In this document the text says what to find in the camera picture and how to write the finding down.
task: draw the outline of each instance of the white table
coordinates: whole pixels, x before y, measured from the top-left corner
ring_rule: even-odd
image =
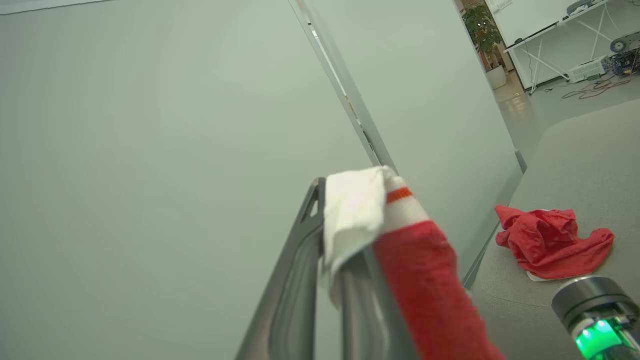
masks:
[[[598,25],[598,28],[594,28],[593,26],[590,26],[589,24],[584,23],[581,20],[576,20],[576,22],[580,25],[583,25],[584,27],[588,28],[589,30],[593,31],[596,35],[595,35],[595,41],[593,43],[593,51],[591,52],[591,60],[593,60],[593,57],[595,55],[596,52],[596,46],[598,45],[598,37],[604,37],[605,39],[607,39],[608,41],[612,42],[613,39],[608,37],[607,35],[603,34],[600,30],[602,29],[602,22],[604,21],[604,15],[607,12],[607,3],[609,2],[609,0],[603,0],[600,3],[597,3],[595,5],[593,5],[592,7],[585,9],[573,16],[570,16],[568,19],[566,20],[560,20],[558,23],[556,23],[555,25],[549,27],[548,29],[545,29],[543,31],[540,31],[539,33],[515,44],[512,45],[511,47],[509,47],[509,49],[506,49],[504,51],[504,53],[510,53],[511,51],[515,51],[516,49],[519,49],[521,51],[523,51],[525,54],[529,55],[531,58],[534,58],[537,62],[536,62],[536,70],[533,73],[533,78],[531,79],[531,83],[533,84],[533,86],[531,87],[531,92],[529,93],[529,95],[533,94],[534,91],[536,91],[536,89],[538,88],[538,76],[540,74],[540,64],[550,68],[551,70],[553,70],[555,73],[557,73],[558,75],[562,76],[563,78],[565,78],[567,81],[569,81],[569,77],[567,76],[567,71],[564,71],[562,68],[558,67],[557,65],[554,65],[551,61],[545,59],[543,60],[542,57],[542,42],[543,42],[543,35],[548,33],[549,31],[556,29],[559,25],[564,24],[565,22],[569,22],[573,19],[576,19],[577,17],[580,17],[581,15],[584,15],[585,13],[588,13],[590,11],[593,11],[601,6],[602,7],[602,16],[600,16],[600,24]],[[535,39],[535,38],[540,38],[540,44],[538,46],[538,54],[532,54],[531,52],[529,52],[528,46],[525,46],[525,48],[521,48],[520,46],[522,45],[528,45],[526,43],[531,42],[531,40]]]

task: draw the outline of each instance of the red cloth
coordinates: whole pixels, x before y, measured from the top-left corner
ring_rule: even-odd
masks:
[[[495,212],[505,231],[498,245],[511,249],[524,270],[542,279],[562,279],[593,272],[613,245],[609,229],[597,229],[582,240],[573,210],[534,210],[528,213],[506,206]]]

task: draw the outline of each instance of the led light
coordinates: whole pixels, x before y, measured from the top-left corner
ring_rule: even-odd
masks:
[[[591,359],[605,349],[622,344],[622,340],[608,322],[600,320],[584,329],[575,344],[585,359]]]

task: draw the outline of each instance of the orange stripe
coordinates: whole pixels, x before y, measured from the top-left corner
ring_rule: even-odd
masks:
[[[387,204],[394,202],[396,200],[400,200],[405,197],[412,196],[413,194],[406,186],[404,188],[396,189],[387,194]]]

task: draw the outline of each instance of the white wall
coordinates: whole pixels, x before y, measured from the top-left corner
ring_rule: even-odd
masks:
[[[453,3],[456,5],[456,8],[458,9],[459,12],[461,12],[462,9],[465,8],[465,5],[462,4],[462,0],[453,0]]]
[[[449,236],[464,276],[497,224],[493,207],[509,202],[522,173],[455,4],[308,4],[321,18],[320,39],[335,42],[399,173]]]
[[[1,359],[232,359],[311,180],[371,164],[286,0],[7,15],[0,63]]]
[[[515,69],[515,66],[513,66],[513,62],[511,61],[511,58],[509,57],[509,55],[504,53],[504,50],[506,49],[504,46],[504,42],[499,43],[497,46],[498,46],[498,51],[502,55],[502,61],[504,61],[504,67],[507,69],[507,71],[511,71]]]
[[[504,37],[507,45],[511,45],[518,38],[525,38],[536,31],[561,20],[566,15],[566,8],[573,0],[513,0],[513,4],[494,13],[493,17]],[[626,35],[640,31],[640,6],[633,6],[630,0],[610,0],[607,4],[611,18],[615,21],[620,33]],[[546,60],[557,65],[564,71],[591,59],[591,52],[595,41],[595,33],[580,25],[581,20],[594,28],[600,23],[603,7],[594,9],[553,29],[543,37],[543,56]],[[609,17],[605,14],[602,33],[610,38],[620,36]],[[527,46],[532,53],[538,52],[539,40],[531,40]],[[606,54],[613,55],[609,50],[610,42],[605,38],[598,39],[595,57]],[[520,50],[512,53],[514,65],[525,87],[531,86],[531,72],[529,57]],[[531,68],[535,70],[536,60],[531,61]],[[541,65],[538,82],[544,82],[558,76],[557,73]]]
[[[108,0],[0,0],[0,15]]]

